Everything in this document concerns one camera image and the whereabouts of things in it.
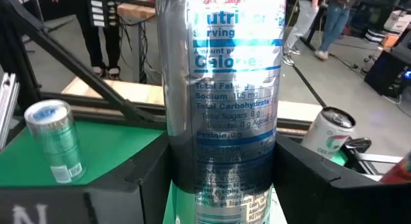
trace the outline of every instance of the blue jeans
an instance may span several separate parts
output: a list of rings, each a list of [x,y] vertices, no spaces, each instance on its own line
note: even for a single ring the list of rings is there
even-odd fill
[[[348,21],[349,8],[343,9],[336,4],[328,5],[327,21],[322,36],[320,51],[328,51],[329,46],[341,35]]]

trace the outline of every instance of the green table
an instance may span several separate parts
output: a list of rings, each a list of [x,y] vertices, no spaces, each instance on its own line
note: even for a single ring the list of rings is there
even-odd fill
[[[85,185],[99,178],[135,155],[164,132],[80,121],[76,122],[76,127],[82,154],[87,161],[87,172],[83,178],[73,182],[74,185]],[[340,165],[344,165],[346,160],[343,153],[333,158],[333,161]],[[5,151],[0,153],[0,187],[52,185],[58,184],[43,159],[40,148],[25,128]],[[171,183],[164,224],[175,222],[176,190]]]

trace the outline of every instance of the white can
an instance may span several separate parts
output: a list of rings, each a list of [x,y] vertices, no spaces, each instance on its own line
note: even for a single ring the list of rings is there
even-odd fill
[[[355,120],[347,112],[325,107],[311,124],[301,145],[331,159],[340,150],[355,127]]]

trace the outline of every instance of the barcode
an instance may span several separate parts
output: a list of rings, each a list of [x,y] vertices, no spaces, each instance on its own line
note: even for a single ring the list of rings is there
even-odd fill
[[[67,170],[67,166],[50,166],[50,168],[57,183],[71,182],[71,177],[69,171]]]
[[[73,178],[73,177],[79,175],[82,172],[82,170],[83,170],[82,164],[77,163],[77,165],[75,165],[73,168],[69,169],[70,177]]]

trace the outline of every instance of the nutrition facts label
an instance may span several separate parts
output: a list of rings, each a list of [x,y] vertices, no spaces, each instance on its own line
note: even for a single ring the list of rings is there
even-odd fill
[[[258,1],[188,3],[199,224],[269,222],[284,8]]]

